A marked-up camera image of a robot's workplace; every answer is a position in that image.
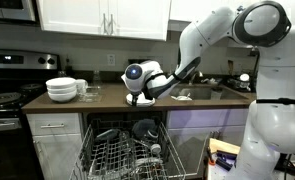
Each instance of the white bowl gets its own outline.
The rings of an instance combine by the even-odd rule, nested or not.
[[[65,89],[50,89],[50,88],[47,88],[48,92],[50,94],[66,94],[66,93],[71,93],[76,89],[76,85],[73,86],[73,87],[70,87],[70,88],[65,88]]]
[[[75,82],[74,78],[62,77],[48,80],[46,85],[49,89],[65,89],[75,86]]]
[[[51,94],[48,92],[50,99],[57,102],[68,102],[76,96],[77,91],[66,94]]]

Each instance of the wall outlet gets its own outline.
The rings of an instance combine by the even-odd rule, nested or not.
[[[115,66],[116,65],[115,54],[107,54],[107,64],[108,64],[108,66]]]

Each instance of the dishwasher rack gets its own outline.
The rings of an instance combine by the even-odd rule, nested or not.
[[[70,180],[185,179],[186,172],[162,123],[158,127],[157,144],[161,147],[158,154],[129,136],[97,142],[94,131],[90,125]]]

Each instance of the upper cabinet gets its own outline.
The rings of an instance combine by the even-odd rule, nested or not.
[[[37,0],[45,31],[166,40],[170,0]]]
[[[261,0],[172,0],[168,28],[182,31],[190,22],[202,21],[219,7],[228,6],[236,12],[239,6],[246,8],[259,1]]]

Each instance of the drawer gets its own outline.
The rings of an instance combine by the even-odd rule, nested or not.
[[[168,112],[168,129],[243,126],[248,109],[206,109]]]
[[[80,114],[27,114],[32,135],[80,133]]]

